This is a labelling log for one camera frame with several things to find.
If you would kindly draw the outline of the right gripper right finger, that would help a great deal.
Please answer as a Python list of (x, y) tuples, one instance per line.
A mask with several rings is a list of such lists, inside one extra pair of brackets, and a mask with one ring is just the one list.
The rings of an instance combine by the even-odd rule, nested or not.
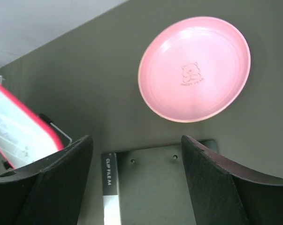
[(181, 150), (198, 225), (283, 225), (283, 178), (243, 166), (186, 135)]

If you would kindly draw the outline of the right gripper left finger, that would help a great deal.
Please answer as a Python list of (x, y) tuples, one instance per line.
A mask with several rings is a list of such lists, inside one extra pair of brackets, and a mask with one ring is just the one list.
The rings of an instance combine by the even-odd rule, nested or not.
[(0, 175), (0, 225), (76, 225), (93, 154), (86, 135)]

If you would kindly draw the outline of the pink plate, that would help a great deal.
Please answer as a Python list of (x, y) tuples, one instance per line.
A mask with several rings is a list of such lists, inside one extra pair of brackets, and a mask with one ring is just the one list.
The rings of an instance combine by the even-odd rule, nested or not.
[(198, 16), (170, 25), (153, 39), (139, 64), (138, 87), (160, 117), (198, 122), (233, 103), (250, 69), (250, 48), (239, 29)]

